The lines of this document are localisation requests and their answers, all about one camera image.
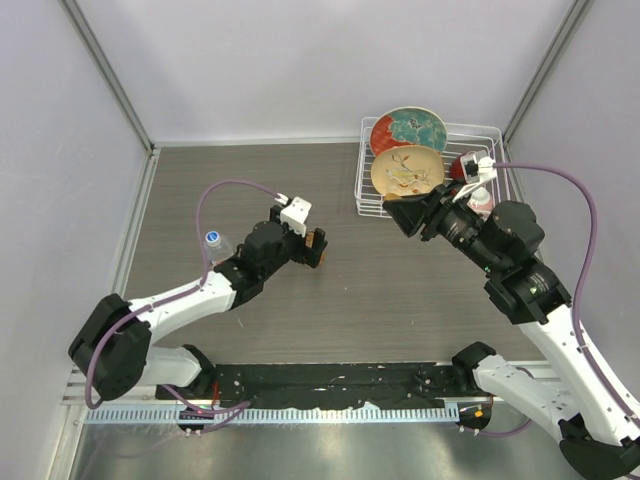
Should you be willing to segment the clear plastic water bottle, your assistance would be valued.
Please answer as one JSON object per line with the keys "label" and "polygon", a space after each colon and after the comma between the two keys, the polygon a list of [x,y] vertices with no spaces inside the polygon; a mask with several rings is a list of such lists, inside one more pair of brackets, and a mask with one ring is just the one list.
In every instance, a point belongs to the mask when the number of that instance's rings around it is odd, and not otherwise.
{"label": "clear plastic water bottle", "polygon": [[233,256],[235,253],[234,246],[231,244],[230,240],[222,234],[220,234],[220,236],[221,243],[215,247],[207,245],[204,236],[203,247],[210,265],[217,265]]}

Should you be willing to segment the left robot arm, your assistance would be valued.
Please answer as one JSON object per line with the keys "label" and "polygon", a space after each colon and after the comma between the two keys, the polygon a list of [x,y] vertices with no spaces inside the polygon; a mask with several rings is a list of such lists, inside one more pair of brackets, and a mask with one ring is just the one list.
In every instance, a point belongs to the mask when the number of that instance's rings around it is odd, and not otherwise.
{"label": "left robot arm", "polygon": [[257,223],[236,252],[202,279],[148,298],[101,299],[68,349],[85,375],[85,392],[101,401],[116,400],[136,386],[153,386],[160,398],[173,392],[190,399],[209,396],[216,381],[212,362],[193,345],[170,349],[157,342],[203,317],[248,303],[289,262],[317,267],[328,242],[322,229],[308,229],[310,210],[299,197],[273,206],[269,219]]}

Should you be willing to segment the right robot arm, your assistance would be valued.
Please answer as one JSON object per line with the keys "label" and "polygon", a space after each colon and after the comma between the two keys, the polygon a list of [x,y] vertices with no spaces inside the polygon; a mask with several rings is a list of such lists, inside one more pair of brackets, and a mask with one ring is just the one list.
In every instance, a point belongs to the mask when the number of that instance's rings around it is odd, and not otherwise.
{"label": "right robot arm", "polygon": [[544,232],[525,203],[503,201],[482,219],[450,188],[386,196],[384,210],[408,237],[442,236],[486,274],[492,304],[543,354],[554,389],[476,342],[453,358],[451,380],[465,395],[494,394],[543,428],[585,479],[639,475],[639,402],[591,344],[578,300],[536,256]]}

